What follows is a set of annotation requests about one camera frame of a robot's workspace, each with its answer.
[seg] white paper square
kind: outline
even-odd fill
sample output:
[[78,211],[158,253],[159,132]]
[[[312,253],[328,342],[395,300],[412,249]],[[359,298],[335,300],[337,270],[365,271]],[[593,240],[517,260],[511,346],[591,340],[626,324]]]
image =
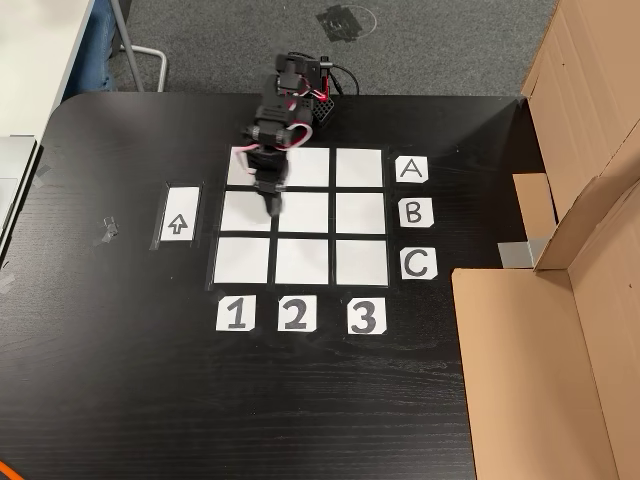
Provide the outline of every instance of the white paper square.
[[276,283],[329,283],[329,241],[278,239]]
[[200,187],[171,187],[164,209],[160,240],[171,242],[193,240]]
[[433,202],[430,198],[403,198],[398,202],[400,226],[429,228],[433,225]]
[[256,296],[229,296],[218,302],[216,330],[248,332],[256,327]]
[[382,187],[382,152],[357,148],[336,151],[337,187]]
[[278,230],[327,233],[329,231],[329,194],[284,192]]
[[293,148],[287,152],[290,187],[328,187],[329,149]]
[[387,242],[384,240],[337,240],[338,285],[388,285]]
[[315,295],[282,297],[278,308],[278,331],[315,332],[317,304]]
[[384,194],[337,193],[336,232],[384,234]]
[[403,280],[433,280],[438,276],[435,248],[406,247],[400,251]]
[[227,191],[224,196],[220,229],[255,232],[271,230],[271,217],[264,206],[263,198],[257,192]]
[[240,147],[231,147],[229,158],[229,173],[227,174],[228,185],[253,185],[255,177],[245,169],[247,165],[247,154],[239,151]]
[[380,335],[387,331],[384,298],[354,298],[347,305],[347,331],[355,335]]
[[268,238],[220,237],[214,283],[267,283]]
[[402,155],[396,159],[396,182],[424,183],[429,180],[427,157]]

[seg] arrow sign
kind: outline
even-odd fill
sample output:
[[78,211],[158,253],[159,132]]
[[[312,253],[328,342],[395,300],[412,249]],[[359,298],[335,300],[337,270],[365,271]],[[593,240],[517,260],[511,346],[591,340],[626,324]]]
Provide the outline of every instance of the arrow sign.
[[174,235],[180,235],[180,230],[182,230],[183,228],[187,228],[189,225],[187,225],[187,222],[184,221],[184,218],[182,217],[182,214],[179,214],[167,226],[169,228],[173,228],[173,234]]

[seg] white desk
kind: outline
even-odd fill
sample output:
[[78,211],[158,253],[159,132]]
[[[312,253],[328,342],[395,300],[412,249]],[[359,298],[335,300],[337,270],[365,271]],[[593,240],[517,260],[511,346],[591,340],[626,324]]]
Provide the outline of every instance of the white desk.
[[94,0],[0,0],[0,137],[42,140]]

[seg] floor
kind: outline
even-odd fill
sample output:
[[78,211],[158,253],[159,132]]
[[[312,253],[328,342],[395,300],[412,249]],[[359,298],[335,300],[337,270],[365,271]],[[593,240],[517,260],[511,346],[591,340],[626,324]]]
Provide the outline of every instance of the floor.
[[[298,50],[351,69],[363,94],[517,95],[555,3],[356,1],[134,0],[128,26],[134,44],[167,54],[167,91],[259,92],[275,54]],[[328,35],[317,18],[327,13],[351,28]],[[153,89],[158,62],[138,59]],[[112,68],[118,88],[134,90],[123,53]]]

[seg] person's leg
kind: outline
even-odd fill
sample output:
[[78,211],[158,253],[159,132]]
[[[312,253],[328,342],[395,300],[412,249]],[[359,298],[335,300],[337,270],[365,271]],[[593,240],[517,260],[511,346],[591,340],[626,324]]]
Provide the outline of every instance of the person's leg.
[[69,76],[65,99],[84,92],[115,90],[109,71],[111,42],[115,31],[116,21],[110,1],[95,0]]

